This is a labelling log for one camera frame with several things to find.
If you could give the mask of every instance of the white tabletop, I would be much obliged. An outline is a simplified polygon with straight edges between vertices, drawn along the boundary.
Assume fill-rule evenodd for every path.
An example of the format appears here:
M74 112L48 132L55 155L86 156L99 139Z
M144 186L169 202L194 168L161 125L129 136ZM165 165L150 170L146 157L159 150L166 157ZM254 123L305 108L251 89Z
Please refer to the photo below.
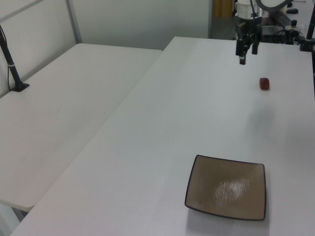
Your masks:
M0 99L0 203L30 210L161 51L78 44Z
M173 39L12 236L313 235L311 55L261 44L243 66L235 46ZM263 163L266 219L186 208L197 154Z

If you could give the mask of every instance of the black cable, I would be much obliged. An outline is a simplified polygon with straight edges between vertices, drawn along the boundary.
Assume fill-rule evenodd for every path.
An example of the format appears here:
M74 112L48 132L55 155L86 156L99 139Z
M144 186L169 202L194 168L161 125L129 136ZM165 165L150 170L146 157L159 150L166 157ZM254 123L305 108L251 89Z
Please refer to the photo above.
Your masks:
M10 82L9 82L9 66L8 66L8 88L9 88L9 91L11 91Z
M0 30L1 30L1 33L2 33L2 35L3 35L3 37L4 37L5 42L7 42L7 41L6 41L5 33L4 33L4 31L3 31L1 25L0 25ZM9 81L9 66L8 66L8 77L7 77L7 80L8 80L8 89L9 89L9 91L11 91L11 88L10 88L10 81Z
M254 10L254 4L252 3L252 0L250 0L251 1L251 7L252 7L252 18L253 18L253 20L255 21L255 15L256 15L256 13L255 13L255 10Z
M2 34L3 34L3 36L4 36L4 40L6 41L5 33L4 33L4 31L3 31L2 27L1 27L1 25L0 25L0 30L1 30L1 32L2 32Z
M256 16L256 13L255 13L255 9L254 9L254 4L252 3L252 0L251 1L251 7L252 7L252 30L254 31L255 29L255 16Z

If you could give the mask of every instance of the brown plate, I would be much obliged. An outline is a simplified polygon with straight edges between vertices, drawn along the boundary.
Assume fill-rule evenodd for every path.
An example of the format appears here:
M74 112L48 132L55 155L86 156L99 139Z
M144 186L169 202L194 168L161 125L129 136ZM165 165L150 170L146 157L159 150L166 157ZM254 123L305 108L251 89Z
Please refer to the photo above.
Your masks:
M185 206L226 218L264 220L264 165L196 156L186 191Z

